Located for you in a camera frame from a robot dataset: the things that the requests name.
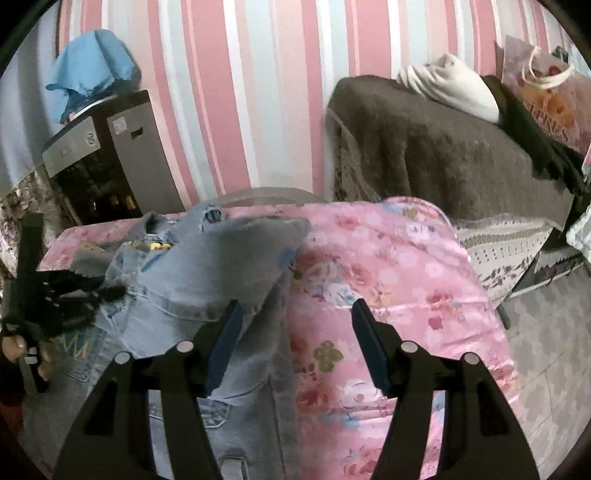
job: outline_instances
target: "brown blanket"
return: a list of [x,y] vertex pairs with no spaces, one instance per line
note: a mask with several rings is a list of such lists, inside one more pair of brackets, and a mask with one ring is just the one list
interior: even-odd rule
[[500,213],[562,229],[572,195],[534,178],[532,162],[496,125],[414,95],[394,80],[342,79],[328,104],[337,200],[419,197],[452,220]]

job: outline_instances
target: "denim jacket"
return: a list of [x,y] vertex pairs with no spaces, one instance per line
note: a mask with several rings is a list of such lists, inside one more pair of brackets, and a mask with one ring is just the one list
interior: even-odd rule
[[[79,250],[73,270],[102,270],[107,282],[126,285],[128,294],[104,304],[96,326],[56,339],[59,368],[50,391],[24,406],[20,441],[33,461],[51,472],[77,412],[117,352],[137,358],[164,353],[237,299],[246,312],[241,338],[222,385],[199,400],[207,435],[225,479],[296,480],[295,389],[284,309],[288,267],[308,231],[304,219],[226,220],[204,203],[177,220],[149,214],[100,255]],[[150,392],[149,408],[157,471],[172,478],[156,392]]]

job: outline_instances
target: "human hand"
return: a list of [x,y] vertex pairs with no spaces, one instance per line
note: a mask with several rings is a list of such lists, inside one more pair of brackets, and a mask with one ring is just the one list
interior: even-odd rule
[[[39,350],[41,353],[41,364],[37,367],[39,376],[49,381],[53,372],[51,364],[50,343],[41,342]],[[27,342],[21,335],[14,335],[2,338],[2,353],[7,360],[16,364],[18,359],[27,353]]]

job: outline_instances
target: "pink floral bedsheet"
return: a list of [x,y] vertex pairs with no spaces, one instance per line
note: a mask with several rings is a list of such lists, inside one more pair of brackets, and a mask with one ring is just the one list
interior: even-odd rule
[[[311,223],[288,299],[298,378],[304,480],[368,479],[384,443],[395,400],[371,381],[349,308],[363,297],[374,316],[434,355],[483,359],[518,413],[517,375],[501,324],[443,213],[422,200],[381,204],[235,207],[230,218],[299,216]],[[121,239],[134,221],[65,231],[42,263],[67,268],[82,241]],[[434,394],[422,478],[437,470],[444,394]]]

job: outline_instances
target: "tiled floor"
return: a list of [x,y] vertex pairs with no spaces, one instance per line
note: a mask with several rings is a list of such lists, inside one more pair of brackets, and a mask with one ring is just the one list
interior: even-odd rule
[[545,480],[591,419],[591,278],[579,268],[503,305],[522,427]]

